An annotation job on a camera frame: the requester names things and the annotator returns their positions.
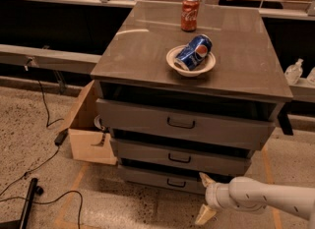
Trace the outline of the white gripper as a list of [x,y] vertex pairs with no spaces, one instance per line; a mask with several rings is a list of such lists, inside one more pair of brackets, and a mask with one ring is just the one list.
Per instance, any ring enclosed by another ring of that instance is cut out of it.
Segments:
[[233,208],[234,200],[229,194],[229,184],[216,183],[206,173],[200,172],[203,186],[206,188],[205,198],[208,205],[202,204],[196,217],[195,224],[202,226],[212,219],[217,211]]

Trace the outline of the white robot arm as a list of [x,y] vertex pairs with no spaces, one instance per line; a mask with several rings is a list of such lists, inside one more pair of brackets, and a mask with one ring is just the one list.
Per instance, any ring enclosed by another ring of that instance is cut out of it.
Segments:
[[205,173],[199,175],[206,188],[206,204],[200,208],[196,225],[206,224],[225,208],[256,212],[270,206],[307,220],[308,229],[315,229],[314,188],[265,184],[248,177],[235,177],[224,184]]

